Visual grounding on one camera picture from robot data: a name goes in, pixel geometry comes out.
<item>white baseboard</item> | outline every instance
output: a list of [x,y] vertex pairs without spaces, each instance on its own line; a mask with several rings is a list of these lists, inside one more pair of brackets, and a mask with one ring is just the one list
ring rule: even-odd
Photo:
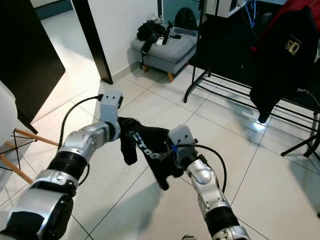
[[112,75],[112,80],[114,83],[128,75],[130,72],[134,71],[135,69],[139,68],[139,62],[134,61],[133,63],[129,64],[128,66],[125,66],[121,70],[117,71]]

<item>black door frame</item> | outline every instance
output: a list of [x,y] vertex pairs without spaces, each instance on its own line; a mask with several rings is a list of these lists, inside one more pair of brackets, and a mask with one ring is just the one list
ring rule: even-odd
[[72,0],[72,2],[100,78],[108,84],[113,84],[114,82],[112,80],[88,0]]

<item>black door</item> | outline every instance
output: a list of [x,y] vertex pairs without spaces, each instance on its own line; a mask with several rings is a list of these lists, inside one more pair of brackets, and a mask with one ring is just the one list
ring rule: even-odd
[[0,80],[31,122],[65,72],[29,0],[0,1]]

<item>black jacket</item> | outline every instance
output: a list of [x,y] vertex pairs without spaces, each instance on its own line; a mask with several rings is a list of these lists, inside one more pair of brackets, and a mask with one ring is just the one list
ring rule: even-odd
[[306,6],[281,15],[260,41],[255,58],[259,73],[250,99],[260,112],[261,123],[266,122],[281,98],[296,95],[298,89],[307,89],[315,81],[319,36]]

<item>white chair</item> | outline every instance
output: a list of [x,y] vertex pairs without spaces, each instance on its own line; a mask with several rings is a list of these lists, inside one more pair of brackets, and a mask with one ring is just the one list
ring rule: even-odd
[[[13,132],[54,146],[58,146],[58,143],[54,141],[15,128],[17,125],[17,121],[18,112],[16,107],[16,98],[13,93],[0,81],[0,146],[5,144],[12,149],[18,147],[7,141]],[[17,166],[15,166],[4,155],[0,154],[0,160],[13,172],[23,178],[26,182],[28,182],[29,184],[32,183],[32,179],[28,177],[23,171],[21,171]]]

